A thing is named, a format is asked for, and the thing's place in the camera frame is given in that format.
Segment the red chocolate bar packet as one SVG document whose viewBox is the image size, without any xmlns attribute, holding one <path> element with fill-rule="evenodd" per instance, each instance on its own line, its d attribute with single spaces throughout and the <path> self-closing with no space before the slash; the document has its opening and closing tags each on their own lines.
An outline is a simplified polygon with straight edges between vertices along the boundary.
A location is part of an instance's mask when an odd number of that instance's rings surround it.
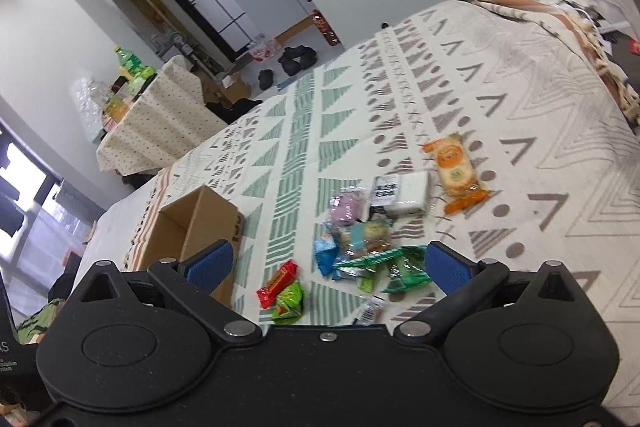
<svg viewBox="0 0 640 427">
<path fill-rule="evenodd" d="M 267 283 L 256 291 L 260 307 L 268 309 L 274 305 L 277 297 L 290 286 L 297 277 L 298 266 L 290 259 L 274 272 Z"/>
</svg>

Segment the teal banded biscuit packet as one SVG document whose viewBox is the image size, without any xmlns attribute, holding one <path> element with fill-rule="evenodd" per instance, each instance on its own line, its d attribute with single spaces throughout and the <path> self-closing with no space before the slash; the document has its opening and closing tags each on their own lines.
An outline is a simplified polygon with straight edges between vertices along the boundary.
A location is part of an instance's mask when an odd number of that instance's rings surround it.
<svg viewBox="0 0 640 427">
<path fill-rule="evenodd" d="M 392 248 L 390 220 L 357 221 L 338 229 L 338 239 L 344 253 L 350 257 L 363 257 Z"/>
</svg>

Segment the blue snack packet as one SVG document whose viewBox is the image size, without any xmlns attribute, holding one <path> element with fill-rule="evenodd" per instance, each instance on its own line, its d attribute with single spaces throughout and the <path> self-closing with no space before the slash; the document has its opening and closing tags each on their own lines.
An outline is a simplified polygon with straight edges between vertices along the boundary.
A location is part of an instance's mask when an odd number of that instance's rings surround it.
<svg viewBox="0 0 640 427">
<path fill-rule="evenodd" d="M 337 232 L 326 232 L 314 241 L 314 260 L 322 277 L 339 280 L 336 264 L 345 254 L 341 235 Z"/>
</svg>

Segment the green snack packet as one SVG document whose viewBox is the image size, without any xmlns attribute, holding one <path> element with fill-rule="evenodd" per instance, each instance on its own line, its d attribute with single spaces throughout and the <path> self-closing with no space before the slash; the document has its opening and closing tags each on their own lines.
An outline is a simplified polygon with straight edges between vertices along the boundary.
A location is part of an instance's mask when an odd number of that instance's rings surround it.
<svg viewBox="0 0 640 427">
<path fill-rule="evenodd" d="M 271 313 L 271 321 L 278 325 L 288 325 L 297 322 L 304 314 L 304 288 L 299 281 L 286 286 L 277 295 L 276 303 Z"/>
</svg>

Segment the cardboard box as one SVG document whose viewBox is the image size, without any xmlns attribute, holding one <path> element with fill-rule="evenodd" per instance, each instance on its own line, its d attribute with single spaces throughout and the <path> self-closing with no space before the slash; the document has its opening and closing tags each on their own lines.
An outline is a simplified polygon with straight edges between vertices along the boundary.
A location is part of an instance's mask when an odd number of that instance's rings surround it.
<svg viewBox="0 0 640 427">
<path fill-rule="evenodd" d="M 232 247 L 231 272 L 209 294 L 230 307 L 234 262 L 240 250 L 243 225 L 241 211 L 232 202 L 203 185 L 163 205 L 143 225 L 131 253 L 124 261 L 124 270 L 142 271 L 160 258 L 188 260 L 221 239 L 228 241 Z"/>
</svg>

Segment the orange rice cracker packet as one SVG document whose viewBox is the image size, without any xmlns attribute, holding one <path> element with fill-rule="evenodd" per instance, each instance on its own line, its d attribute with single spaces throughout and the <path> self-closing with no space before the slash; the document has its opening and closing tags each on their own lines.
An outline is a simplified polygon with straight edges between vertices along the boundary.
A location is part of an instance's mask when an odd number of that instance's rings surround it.
<svg viewBox="0 0 640 427">
<path fill-rule="evenodd" d="M 489 198 L 490 192 L 480 183 L 460 135 L 454 133 L 425 143 L 422 150 L 436 165 L 445 193 L 446 216 L 465 211 Z"/>
</svg>

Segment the small silver candy packet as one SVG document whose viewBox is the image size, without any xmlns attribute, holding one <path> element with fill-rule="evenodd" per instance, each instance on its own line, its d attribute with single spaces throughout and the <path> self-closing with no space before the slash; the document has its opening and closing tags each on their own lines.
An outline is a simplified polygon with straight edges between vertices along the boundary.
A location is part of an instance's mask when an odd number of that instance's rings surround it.
<svg viewBox="0 0 640 427">
<path fill-rule="evenodd" d="M 381 324 L 387 303 L 388 301 L 381 296 L 371 296 L 359 309 L 354 325 L 372 326 Z"/>
</svg>

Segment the black white cake packet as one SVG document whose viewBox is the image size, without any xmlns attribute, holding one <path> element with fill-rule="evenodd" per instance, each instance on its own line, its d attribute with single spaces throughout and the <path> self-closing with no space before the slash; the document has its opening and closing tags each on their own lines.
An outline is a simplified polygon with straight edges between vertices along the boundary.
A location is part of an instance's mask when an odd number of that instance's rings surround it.
<svg viewBox="0 0 640 427">
<path fill-rule="evenodd" d="M 427 212 L 431 185 L 431 173 L 428 171 L 377 176 L 369 196 L 370 211 L 387 216 Z"/>
</svg>

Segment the purple mochi packet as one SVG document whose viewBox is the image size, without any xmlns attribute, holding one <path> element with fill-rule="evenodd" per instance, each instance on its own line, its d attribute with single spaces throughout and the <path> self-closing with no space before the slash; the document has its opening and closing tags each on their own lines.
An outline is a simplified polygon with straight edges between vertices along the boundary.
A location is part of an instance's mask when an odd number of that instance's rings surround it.
<svg viewBox="0 0 640 427">
<path fill-rule="evenodd" d="M 366 192 L 360 187 L 347 187 L 336 193 L 329 203 L 329 220 L 336 227 L 357 222 L 366 205 Z"/>
</svg>

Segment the patterned bed blanket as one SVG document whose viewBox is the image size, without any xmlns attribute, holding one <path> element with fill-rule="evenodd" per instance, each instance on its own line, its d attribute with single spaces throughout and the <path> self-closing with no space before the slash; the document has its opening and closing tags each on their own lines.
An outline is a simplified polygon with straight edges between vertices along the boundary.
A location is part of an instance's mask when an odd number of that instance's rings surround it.
<svg viewBox="0 0 640 427">
<path fill-rule="evenodd" d="M 242 213 L 232 309 L 262 327 L 294 263 L 300 321 L 352 323 L 374 297 L 397 326 L 450 286 L 382 247 L 443 243 L 532 271 L 555 259 L 608 325 L 605 406 L 639 421 L 639 91 L 582 10 L 442 0 L 307 72 L 98 221 L 82 266 L 136 271 L 160 214 L 208 188 Z"/>
</svg>

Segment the table with dotted cloth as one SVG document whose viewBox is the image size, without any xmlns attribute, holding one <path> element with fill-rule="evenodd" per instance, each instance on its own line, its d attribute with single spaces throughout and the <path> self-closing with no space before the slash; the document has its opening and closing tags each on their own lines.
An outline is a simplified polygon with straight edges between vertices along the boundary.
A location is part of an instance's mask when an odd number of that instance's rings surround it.
<svg viewBox="0 0 640 427">
<path fill-rule="evenodd" d="M 227 124 L 205 105 L 202 83 L 171 58 L 96 150 L 102 171 L 130 176 L 172 165 Z"/>
</svg>

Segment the single black slipper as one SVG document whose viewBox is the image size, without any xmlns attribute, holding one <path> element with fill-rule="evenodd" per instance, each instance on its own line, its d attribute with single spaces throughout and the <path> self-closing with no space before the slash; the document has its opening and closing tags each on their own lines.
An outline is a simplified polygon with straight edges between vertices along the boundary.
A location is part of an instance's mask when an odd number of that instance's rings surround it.
<svg viewBox="0 0 640 427">
<path fill-rule="evenodd" d="M 258 74 L 258 87 L 262 91 L 266 91 L 273 85 L 273 71 L 271 69 L 263 69 Z"/>
</svg>

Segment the green soda bottle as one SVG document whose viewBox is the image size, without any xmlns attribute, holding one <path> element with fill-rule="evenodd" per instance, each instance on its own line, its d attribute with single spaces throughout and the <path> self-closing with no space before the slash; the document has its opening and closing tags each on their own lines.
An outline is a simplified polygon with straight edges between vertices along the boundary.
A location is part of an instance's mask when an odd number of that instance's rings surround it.
<svg viewBox="0 0 640 427">
<path fill-rule="evenodd" d="M 147 80 L 155 74 L 155 69 L 144 64 L 134 52 L 125 50 L 121 46 L 114 46 L 119 69 L 128 80 L 141 78 Z"/>
</svg>

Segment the red white plastic bag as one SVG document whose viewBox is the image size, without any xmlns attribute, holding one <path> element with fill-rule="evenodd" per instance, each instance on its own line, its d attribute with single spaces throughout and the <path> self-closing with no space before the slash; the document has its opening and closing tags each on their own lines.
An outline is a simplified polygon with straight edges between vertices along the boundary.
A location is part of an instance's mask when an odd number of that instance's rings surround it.
<svg viewBox="0 0 640 427">
<path fill-rule="evenodd" d="M 278 54 L 280 43 L 275 38 L 267 37 L 265 34 L 258 34 L 248 45 L 248 52 L 256 62 L 265 62 Z"/>
</svg>

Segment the red snack canister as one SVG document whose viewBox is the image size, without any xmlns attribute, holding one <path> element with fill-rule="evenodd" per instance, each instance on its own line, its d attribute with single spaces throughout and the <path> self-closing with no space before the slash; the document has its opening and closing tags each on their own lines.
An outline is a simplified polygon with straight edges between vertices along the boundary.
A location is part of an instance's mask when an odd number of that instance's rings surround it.
<svg viewBox="0 0 640 427">
<path fill-rule="evenodd" d="M 313 10 L 311 12 L 311 18 L 314 26 L 321 32 L 321 35 L 326 39 L 329 46 L 337 46 L 340 43 L 337 34 L 319 10 Z"/>
</svg>

